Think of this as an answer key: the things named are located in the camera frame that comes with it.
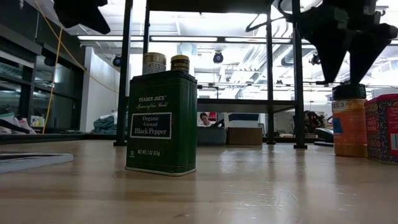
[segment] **black lid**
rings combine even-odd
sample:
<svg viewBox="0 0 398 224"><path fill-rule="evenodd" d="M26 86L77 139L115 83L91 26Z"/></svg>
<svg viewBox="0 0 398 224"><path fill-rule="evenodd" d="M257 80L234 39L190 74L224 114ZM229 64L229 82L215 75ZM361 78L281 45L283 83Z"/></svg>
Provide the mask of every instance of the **black lid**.
<svg viewBox="0 0 398 224"><path fill-rule="evenodd" d="M366 99L366 87L363 84L339 85L332 89L333 100Z"/></svg>
<svg viewBox="0 0 398 224"><path fill-rule="evenodd" d="M166 71L166 72L157 72L157 73L151 73L147 75L139 75L136 77L133 77L130 80L130 84L133 82L142 82L146 80L159 80L159 79L167 79L167 78L184 78L188 81L191 81L193 83L197 83L198 81L195 79L195 77L191 76L187 72L183 71Z"/></svg>

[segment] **ceiling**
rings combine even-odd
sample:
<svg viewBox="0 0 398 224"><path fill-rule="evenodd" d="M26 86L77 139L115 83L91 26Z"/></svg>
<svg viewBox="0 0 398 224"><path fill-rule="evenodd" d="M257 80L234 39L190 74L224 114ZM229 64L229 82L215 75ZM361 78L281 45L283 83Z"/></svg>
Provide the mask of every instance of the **ceiling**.
<svg viewBox="0 0 398 224"><path fill-rule="evenodd" d="M36 6L34 0L26 0ZM57 22L57 17L52 9L51 0L37 0L44 14L52 21ZM317 6L322 0L301 0L303 10ZM291 1L285 0L284 7L289 8ZM146 0L134 0L132 13L132 35L143 35ZM398 26L398 3L396 0L379 0L378 6L388 6L386 15L382 17L383 22ZM108 0L108 5L100 8L111 32L108 35L123 34L124 0ZM254 14L210 14L193 12L151 12L150 14L150 35L176 35L176 36L225 36L225 37L265 37L265 28L254 32L245 32L246 26L255 18ZM281 16L275 7L272 8L272 17ZM261 15L256 21L265 21L265 15ZM273 37L291 37L292 26L284 20L273 23ZM98 35L97 32L83 26L67 29L71 35ZM85 42L87 46L95 48L96 54L110 63L114 55L121 54L121 42ZM142 43L132 42L131 64L133 65L131 76L140 75ZM160 52L167 58L179 53L180 43L153 43L149 50ZM195 67L195 76L199 82L226 83L220 85L218 92L220 98L266 98L266 46L264 44L221 44L221 43L192 43L194 53L190 55L191 64ZM216 50L222 51L224 62L213 63L213 54ZM322 68L320 65L312 65L309 60L313 57L315 48L311 45L303 45L303 77L305 82L323 80ZM292 45L278 45L273 47L274 81L281 80L283 83L294 82L293 71L293 49ZM383 73L393 70L392 66L398 57L398 47L390 46L378 58L375 66L371 69L371 78L365 78L367 83L383 83ZM260 72L248 72L248 70L259 70ZM344 80L349 76L349 55L343 63L338 80ZM309 88L308 97L311 99L327 100L330 92ZM275 97L283 100L290 100L294 88L283 88L276 91ZM216 90L209 88L199 92L201 97L216 97Z"/></svg>

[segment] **black metal pole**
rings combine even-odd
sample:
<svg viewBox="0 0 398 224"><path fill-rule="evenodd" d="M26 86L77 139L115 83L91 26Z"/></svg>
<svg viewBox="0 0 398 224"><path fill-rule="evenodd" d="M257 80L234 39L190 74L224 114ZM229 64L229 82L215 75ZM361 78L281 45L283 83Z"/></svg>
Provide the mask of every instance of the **black metal pole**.
<svg viewBox="0 0 398 224"><path fill-rule="evenodd" d="M142 53L148 53L149 46L149 16L150 16L150 7L147 1L147 6L145 8L145 21L144 21L144 46L142 49Z"/></svg>
<svg viewBox="0 0 398 224"><path fill-rule="evenodd" d="M300 14L300 0L292 0L293 16ZM302 56L302 42L297 23L293 23L293 49L294 49L294 100L296 101L295 107L295 135L296 145L295 149L307 149L305 145L304 134L304 95L303 95L303 56Z"/></svg>
<svg viewBox="0 0 398 224"><path fill-rule="evenodd" d="M271 7L267 9L267 87L268 100L274 100L274 79L273 79L273 56L272 56L272 25L271 25ZM267 144L275 144L274 141L274 105L268 108L268 141Z"/></svg>
<svg viewBox="0 0 398 224"><path fill-rule="evenodd" d="M113 143L113 146L126 145L126 142L124 142L124 137L126 135L126 84L127 77L129 75L132 2L133 0L126 0L124 5L122 61L119 81L118 125L116 129L116 142Z"/></svg>

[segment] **orange plastic container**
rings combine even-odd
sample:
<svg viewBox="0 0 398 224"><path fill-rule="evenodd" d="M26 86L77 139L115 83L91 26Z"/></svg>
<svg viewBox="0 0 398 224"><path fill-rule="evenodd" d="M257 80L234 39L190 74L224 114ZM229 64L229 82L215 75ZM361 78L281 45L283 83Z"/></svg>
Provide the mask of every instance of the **orange plastic container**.
<svg viewBox="0 0 398 224"><path fill-rule="evenodd" d="M348 99L332 103L333 137L337 156L368 156L365 102L366 99Z"/></svg>

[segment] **white wall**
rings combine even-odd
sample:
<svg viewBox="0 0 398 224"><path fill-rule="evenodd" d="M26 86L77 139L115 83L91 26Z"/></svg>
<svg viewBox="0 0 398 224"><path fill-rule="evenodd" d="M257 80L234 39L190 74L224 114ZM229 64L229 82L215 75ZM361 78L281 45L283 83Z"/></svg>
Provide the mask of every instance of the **white wall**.
<svg viewBox="0 0 398 224"><path fill-rule="evenodd" d="M97 81L85 74L80 130L91 131L100 116L118 110L119 94L115 91L119 90L120 73L99 58L92 47L86 48L85 67Z"/></svg>

